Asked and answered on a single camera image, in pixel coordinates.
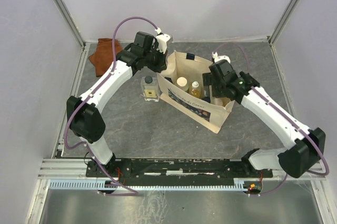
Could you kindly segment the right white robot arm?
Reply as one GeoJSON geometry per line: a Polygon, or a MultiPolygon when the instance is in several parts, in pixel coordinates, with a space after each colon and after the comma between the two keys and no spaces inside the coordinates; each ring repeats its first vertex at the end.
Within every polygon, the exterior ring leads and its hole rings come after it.
{"type": "Polygon", "coordinates": [[[253,177],[264,169],[282,169],[293,178],[313,173],[311,168],[324,159],[326,134],[322,129],[311,129],[295,119],[250,74],[236,73],[226,57],[214,59],[209,70],[203,74],[203,84],[212,87],[213,97],[228,98],[250,110],[283,144],[279,149],[247,153],[247,160],[241,163],[245,176],[253,177]]]}

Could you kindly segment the pale green lotion bottle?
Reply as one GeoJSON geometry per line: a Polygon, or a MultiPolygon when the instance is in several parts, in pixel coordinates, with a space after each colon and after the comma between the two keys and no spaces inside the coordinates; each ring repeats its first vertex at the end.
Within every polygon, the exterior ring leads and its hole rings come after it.
{"type": "Polygon", "coordinates": [[[188,81],[185,77],[179,77],[177,80],[176,80],[176,83],[175,85],[180,88],[182,91],[184,92],[189,92],[189,84],[188,84],[188,81]]]}

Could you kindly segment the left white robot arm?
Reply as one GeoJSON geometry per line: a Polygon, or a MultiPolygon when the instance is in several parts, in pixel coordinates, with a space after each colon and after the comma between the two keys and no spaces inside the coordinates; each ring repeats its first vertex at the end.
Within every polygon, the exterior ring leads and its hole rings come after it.
{"type": "Polygon", "coordinates": [[[67,129],[80,138],[99,162],[98,171],[105,177],[112,176],[116,164],[111,161],[114,153],[109,149],[104,132],[102,111],[115,92],[142,68],[155,73],[166,70],[167,47],[172,36],[160,33],[157,36],[137,32],[133,43],[121,50],[111,67],[85,93],[70,96],[66,102],[67,129]]]}

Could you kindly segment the amber liquid clear bottle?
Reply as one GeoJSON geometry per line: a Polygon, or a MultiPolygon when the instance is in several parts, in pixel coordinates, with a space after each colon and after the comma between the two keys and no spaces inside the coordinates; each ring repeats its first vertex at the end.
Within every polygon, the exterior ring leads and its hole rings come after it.
{"type": "Polygon", "coordinates": [[[198,99],[201,98],[201,86],[198,81],[192,82],[190,95],[198,99]]]}

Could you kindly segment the beige pump bottle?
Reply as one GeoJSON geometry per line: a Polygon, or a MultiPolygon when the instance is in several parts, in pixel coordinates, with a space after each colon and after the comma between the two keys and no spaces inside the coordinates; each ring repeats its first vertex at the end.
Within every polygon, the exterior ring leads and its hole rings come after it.
{"type": "Polygon", "coordinates": [[[231,100],[228,98],[213,98],[212,104],[225,107],[231,100]]]}

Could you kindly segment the cream canvas tote bag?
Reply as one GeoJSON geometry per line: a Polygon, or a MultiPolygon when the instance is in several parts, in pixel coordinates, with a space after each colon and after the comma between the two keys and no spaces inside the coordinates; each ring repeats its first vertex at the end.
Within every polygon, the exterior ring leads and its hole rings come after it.
{"type": "Polygon", "coordinates": [[[194,54],[174,51],[167,57],[167,69],[157,74],[157,80],[163,101],[219,133],[234,102],[228,98],[214,98],[212,88],[204,86],[203,74],[210,73],[211,64],[194,54]]]}

